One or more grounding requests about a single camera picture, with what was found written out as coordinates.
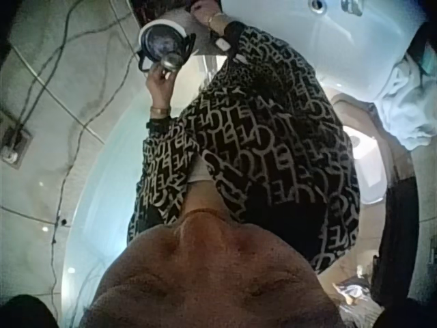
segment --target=power outlet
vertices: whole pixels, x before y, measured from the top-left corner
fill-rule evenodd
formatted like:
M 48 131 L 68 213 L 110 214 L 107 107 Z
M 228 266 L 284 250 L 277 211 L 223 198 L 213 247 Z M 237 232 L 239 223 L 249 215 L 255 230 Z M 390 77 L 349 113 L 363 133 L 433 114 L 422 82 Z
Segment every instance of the power outlet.
M 32 140 L 31 134 L 23 129 L 16 138 L 16 143 L 13 149 L 7 149 L 11 139 L 14 136 L 17 122 L 9 113 L 0 110 L 0 151 L 2 153 L 1 160 L 7 163 L 14 169 L 19 169 L 27 149 Z

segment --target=bathroom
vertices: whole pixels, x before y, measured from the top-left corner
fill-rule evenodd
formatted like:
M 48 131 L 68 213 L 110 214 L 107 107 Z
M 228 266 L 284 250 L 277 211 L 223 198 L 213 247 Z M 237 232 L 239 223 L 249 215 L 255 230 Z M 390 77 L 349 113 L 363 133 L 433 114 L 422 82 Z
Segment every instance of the bathroom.
M 126 247 L 152 101 L 145 75 L 136 59 L 130 60 L 138 48 L 140 28 L 126 0 L 85 0 L 71 15 L 69 36 L 119 23 L 71 41 L 56 74 L 50 74 L 55 60 L 39 74 L 62 43 L 64 21 L 74 2 L 23 1 L 0 71 L 1 109 L 14 118 L 20 116 L 34 80 L 27 113 L 41 92 L 25 125 L 31 138 L 22 161 L 18 167 L 1 162 L 1 300 L 33 295 L 61 327 L 76 327 L 102 274 Z M 200 55 L 188 61 L 176 81 L 172 115 L 196 97 L 223 60 Z M 128 64 L 123 88 L 98 118 L 86 124 L 109 101 Z M 350 93 L 341 89 L 345 82 L 320 80 L 346 132 L 358 140 L 354 157 L 363 186 L 357 244 L 319 276 L 320 282 L 328 295 L 339 297 L 333 284 L 355 275 L 358 265 L 365 270 L 371 266 L 384 231 L 386 191 L 395 180 L 415 176 L 419 239 L 409 295 L 426 300 L 437 277 L 435 264 L 430 264 L 432 238 L 437 235 L 436 138 L 407 151 L 381 122 L 372 120 L 369 113 L 375 114 L 375 109 L 343 95 Z M 63 186 L 81 131 L 81 149 Z

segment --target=person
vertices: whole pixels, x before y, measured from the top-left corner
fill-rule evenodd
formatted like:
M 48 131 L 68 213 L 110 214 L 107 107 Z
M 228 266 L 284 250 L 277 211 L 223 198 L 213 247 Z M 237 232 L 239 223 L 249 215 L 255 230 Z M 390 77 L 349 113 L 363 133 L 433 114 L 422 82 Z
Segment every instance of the person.
M 357 236 L 350 139 L 287 43 L 213 0 L 192 15 L 231 45 L 229 59 L 178 118 L 177 73 L 150 72 L 128 247 L 82 327 L 344 327 L 317 274 Z

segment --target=electrical wire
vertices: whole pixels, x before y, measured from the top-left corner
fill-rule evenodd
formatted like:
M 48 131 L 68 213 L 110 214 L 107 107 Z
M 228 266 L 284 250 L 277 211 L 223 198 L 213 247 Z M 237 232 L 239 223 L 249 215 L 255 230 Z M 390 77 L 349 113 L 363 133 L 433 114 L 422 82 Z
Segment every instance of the electrical wire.
M 88 35 L 91 35 L 91 34 L 97 34 L 97 33 L 101 33 L 101 32 L 107 31 L 108 29 L 114 27 L 114 26 L 117 25 L 117 24 L 118 24 L 118 25 L 121 25 L 121 22 L 124 21 L 124 20 L 126 20 L 126 19 L 129 18 L 130 16 L 132 16 L 132 12 L 130 12 L 129 14 L 127 14 L 127 15 L 125 15 L 125 16 L 123 16 L 123 17 L 121 17 L 120 19 L 117 19 L 117 20 L 113 21 L 111 24 L 109 24 L 109 25 L 107 25 L 107 26 L 105 26 L 105 27 L 101 27 L 101 28 L 99 28 L 99 29 L 92 29 L 92 30 L 89 30 L 89 31 L 84 31 L 84 32 L 78 33 L 78 34 L 76 34 L 76 35 L 74 35 L 74 36 L 71 36 L 71 37 L 69 37 L 69 38 L 66 40 L 65 44 L 63 43 L 61 46 L 58 46 L 58 47 L 57 47 L 57 48 L 52 52 L 51 56 L 50 56 L 50 57 L 49 57 L 49 58 L 48 58 L 48 59 L 47 59 L 47 60 L 42 64 L 41 69 L 39 70 L 39 72 L 37 73 L 37 75 L 33 78 L 33 81 L 32 81 L 32 83 L 31 83 L 29 89 L 27 90 L 27 95 L 26 95 L 26 99 L 25 99 L 25 104 L 23 105 L 23 108 L 21 109 L 20 116 L 19 116 L 19 118 L 18 118 L 18 124 L 17 124 L 17 126 L 16 126 L 16 130 L 14 131 L 14 137 L 12 138 L 13 141 L 14 141 L 14 143 L 15 143 L 15 141 L 16 141 L 16 138 L 17 138 L 18 134 L 21 132 L 21 130 L 23 129 L 23 127 L 26 125 L 26 123 L 29 121 L 29 119 L 30 119 L 32 113 L 34 112 L 34 110 L 35 110 L 35 108 L 36 108 L 36 105 L 38 104 L 38 101 L 39 101 L 39 99 L 40 99 L 40 97 L 39 97 L 39 98 L 37 98 L 37 99 L 35 100 L 35 103 L 32 105 L 32 109 L 31 109 L 31 111 L 27 114 L 26 118 L 25 118 L 25 119 L 23 120 L 23 122 L 21 123 L 21 120 L 22 120 L 22 118 L 23 118 L 23 116 L 24 116 L 24 114 L 25 114 L 25 112 L 26 112 L 27 105 L 29 104 L 30 96 L 31 96 L 31 93 L 32 93 L 32 91 L 33 91 L 33 87 L 35 86 L 36 82 L 37 82 L 38 79 L 40 78 L 41 74 L 45 71 L 45 69 L 47 68 L 47 66 L 50 64 L 50 62 L 51 62 L 51 61 L 53 60 L 53 58 L 56 56 L 56 54 L 58 54 L 58 53 L 64 51 L 64 47 L 65 47 L 65 45 L 67 45 L 68 43 L 73 42 L 73 41 L 75 41 L 75 40 L 78 40 L 79 38 L 82 38 L 82 37 L 84 37 L 84 36 L 88 36 Z M 46 87 L 47 87 L 47 85 L 48 85 L 48 82 L 49 82 L 49 80 L 47 80 L 47 82 L 45 83 L 45 86 L 43 85 L 43 88 L 42 88 L 42 90 L 40 90 L 40 92 L 43 92 L 43 91 L 46 89 Z
M 99 112 L 94 115 L 92 118 L 90 118 L 83 126 L 81 129 L 81 132 L 79 133 L 79 137 L 77 140 L 77 147 L 76 147 L 76 152 L 74 153 L 73 156 L 73 160 L 66 172 L 66 175 L 64 176 L 64 179 L 62 180 L 62 184 L 61 184 L 61 191 L 59 193 L 59 200 L 58 200 L 58 204 L 57 204 L 57 210 L 56 210 L 56 220 L 55 220 L 55 227 L 53 229 L 53 237 L 52 237 L 52 244 L 51 244 L 51 268 L 52 268 L 52 274 L 53 274 L 53 278 L 54 278 L 54 282 L 52 285 L 52 289 L 51 289 L 51 302 L 52 302 L 52 306 L 55 310 L 56 313 L 56 319 L 58 316 L 56 307 L 55 307 L 55 300 L 54 300 L 54 293 L 55 293 L 55 287 L 57 284 L 57 276 L 56 276 L 56 271 L 55 271 L 55 244 L 56 244 L 56 233 L 57 230 L 59 228 L 59 222 L 61 221 L 61 208 L 62 208 L 62 204 L 64 202 L 64 189 L 67 183 L 67 179 L 71 174 L 71 171 L 73 170 L 74 165 L 76 164 L 76 160 L 77 157 L 79 155 L 79 152 L 81 150 L 81 142 L 82 142 L 82 137 L 84 132 L 86 131 L 87 127 L 95 120 L 97 119 L 99 116 L 101 116 L 108 108 L 108 106 L 113 102 L 113 100 L 115 99 L 115 97 L 117 96 L 117 94 L 120 92 L 120 90 L 123 88 L 128 75 L 129 75 L 129 71 L 130 71 L 130 65 L 132 63 L 132 60 L 135 58 L 135 54 L 132 54 L 132 56 L 130 57 L 129 61 L 128 61 L 128 66 L 126 68 L 126 72 L 124 73 L 122 82 L 120 83 L 120 85 L 118 86 L 118 88 L 114 91 L 112 97 L 110 97 L 110 99 L 106 102 L 106 104 L 102 107 L 101 110 L 99 110 Z
M 37 104 L 39 103 L 39 100 L 41 99 L 41 96 L 43 95 L 45 89 L 47 88 L 47 85 L 50 83 L 51 79 L 53 78 L 53 76 L 55 75 L 57 68 L 59 66 L 59 62 L 61 61 L 62 55 L 64 53 L 65 47 L 67 45 L 68 42 L 72 42 L 74 40 L 77 40 L 83 36 L 89 35 L 89 34 L 94 34 L 94 33 L 100 33 L 103 31 L 106 31 L 110 28 L 112 28 L 114 25 L 116 24 L 120 24 L 120 21 L 128 18 L 132 13 L 129 13 L 127 15 L 125 15 L 124 17 L 122 17 L 121 19 L 118 19 L 114 22 L 112 22 L 111 24 L 107 25 L 106 27 L 100 28 L 100 29 L 94 29 L 94 30 L 89 30 L 89 31 L 85 31 L 83 33 L 79 33 L 76 34 L 75 36 L 72 36 L 70 38 L 68 38 L 68 30 L 70 27 L 70 18 L 71 15 L 74 11 L 74 9 L 76 9 L 82 2 L 84 2 L 84 0 L 77 0 L 76 2 L 74 2 L 72 4 L 72 6 L 70 7 L 70 9 L 68 10 L 67 13 L 67 17 L 66 17 L 66 21 L 65 21 L 65 26 L 64 26 L 64 36 L 62 38 L 62 43 L 61 46 L 59 46 L 57 49 L 55 49 L 52 53 L 52 55 L 44 62 L 43 66 L 41 67 L 40 71 L 37 73 L 37 75 L 34 77 L 28 91 L 27 91 L 27 97 L 25 100 L 25 104 L 23 106 L 23 109 L 20 113 L 20 116 L 18 118 L 18 124 L 16 126 L 16 130 L 14 131 L 14 135 L 12 137 L 12 142 L 11 142 L 11 147 L 14 147 L 16 145 L 16 140 L 18 135 L 20 134 L 21 130 L 23 129 L 23 127 L 26 125 L 26 123 L 29 121 L 29 118 L 31 117 L 32 113 L 35 111 L 35 108 L 37 106 Z M 29 104 L 29 100 L 30 100 L 30 95 L 32 93 L 33 87 L 36 83 L 36 81 L 38 80 L 38 78 L 40 77 L 40 75 L 43 73 L 43 71 L 46 69 L 46 67 L 48 66 L 48 64 L 52 61 L 52 59 L 56 56 L 56 54 L 58 54 L 57 59 L 55 61 L 55 64 L 53 66 L 53 69 L 51 70 L 51 73 L 49 74 L 47 80 L 45 81 L 45 84 L 42 86 L 40 92 L 38 93 L 38 95 L 36 96 L 36 99 L 34 100 L 32 107 L 30 108 L 29 113 L 27 114 L 26 118 L 22 121 L 23 116 L 26 112 L 27 109 L 27 105 Z M 59 228 L 59 222 L 61 221 L 61 207 L 63 204 L 63 200 L 64 200 L 64 189 L 65 189 L 65 185 L 66 185 L 66 181 L 68 179 L 68 177 L 70 176 L 70 173 L 76 163 L 77 157 L 79 155 L 79 151 L 81 149 L 81 142 L 82 142 L 82 138 L 83 138 L 83 134 L 85 132 L 85 130 L 87 129 L 87 127 L 99 116 L 101 116 L 104 111 L 108 108 L 108 106 L 113 102 L 113 100 L 115 99 L 115 97 L 117 96 L 118 92 L 123 88 L 127 77 L 128 77 L 128 73 L 130 70 L 130 65 L 132 63 L 132 60 L 135 58 L 135 54 L 132 54 L 132 56 L 130 57 L 129 61 L 128 61 L 128 67 L 126 69 L 126 73 L 124 75 L 124 78 L 122 80 L 122 82 L 120 83 L 119 87 L 114 91 L 112 97 L 108 100 L 108 102 L 104 105 L 104 107 L 96 114 L 94 115 L 91 119 L 89 119 L 83 126 L 81 129 L 81 132 L 79 133 L 79 137 L 78 137 L 78 141 L 77 141 L 77 147 L 76 147 L 76 152 L 74 153 L 74 157 L 72 160 L 71 165 L 69 166 L 66 175 L 64 176 L 64 179 L 62 180 L 61 183 L 61 191 L 59 194 L 59 201 L 58 201 L 58 205 L 57 205 L 57 211 L 56 211 L 56 218 L 55 218 L 55 225 L 53 228 L 53 237 L 52 237 L 52 241 L 51 241 L 51 271 L 53 274 L 53 285 L 51 288 L 51 304 L 53 307 L 53 311 L 54 311 L 54 315 L 56 320 L 58 319 L 58 311 L 55 305 L 55 287 L 57 285 L 57 275 L 56 275 L 56 270 L 55 270 L 55 244 L 56 244 L 56 234 Z
M 50 75 L 47 78 L 47 81 L 45 83 L 45 85 L 42 86 L 42 89 L 40 90 L 39 94 L 36 96 L 36 99 L 32 105 L 31 111 L 33 112 L 33 110 L 35 110 L 36 105 L 39 103 L 42 94 L 44 93 L 46 86 L 50 83 L 51 79 L 53 78 L 53 75 L 55 75 L 57 67 L 59 65 L 59 62 L 61 61 L 62 55 L 64 53 L 64 49 L 67 43 L 67 37 L 68 37 L 68 30 L 70 28 L 70 19 L 71 19 L 71 14 L 73 13 L 74 9 L 76 9 L 76 7 L 78 5 L 80 5 L 82 2 L 84 2 L 84 0 L 77 0 L 75 3 L 72 4 L 72 6 L 70 7 L 70 9 L 68 10 L 67 13 L 67 17 L 66 17 L 66 21 L 65 21 L 65 25 L 64 25 L 64 36 L 62 37 L 62 43 L 61 43 L 61 48 L 59 50 L 59 54 L 57 56 L 55 65 L 53 66 L 53 69 L 50 73 Z M 14 147 L 16 145 L 16 139 L 19 135 L 19 133 L 21 132 L 21 130 L 23 129 L 24 125 L 27 123 L 26 122 L 21 122 L 23 116 L 24 116 L 24 112 L 25 112 L 25 108 L 24 110 L 21 111 L 20 116 L 18 117 L 18 125 L 16 128 L 16 132 L 14 133 L 13 137 L 12 137 L 12 142 L 11 142 L 11 147 Z

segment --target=fingers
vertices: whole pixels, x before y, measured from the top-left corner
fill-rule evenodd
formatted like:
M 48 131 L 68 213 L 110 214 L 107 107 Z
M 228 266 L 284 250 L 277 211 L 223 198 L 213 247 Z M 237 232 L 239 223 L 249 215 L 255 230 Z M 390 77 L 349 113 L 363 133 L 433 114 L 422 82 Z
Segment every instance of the fingers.
M 159 64 L 155 63 L 150 68 L 149 79 L 154 81 L 159 81 L 164 77 L 164 68 Z
M 169 81 L 174 83 L 176 81 L 176 78 L 178 77 L 178 74 L 179 74 L 179 71 L 170 73 Z
M 196 2 L 192 7 L 191 7 L 191 13 L 199 10 L 200 8 L 202 8 L 205 4 L 207 4 L 208 2 L 211 2 L 211 0 L 200 0 L 198 2 Z

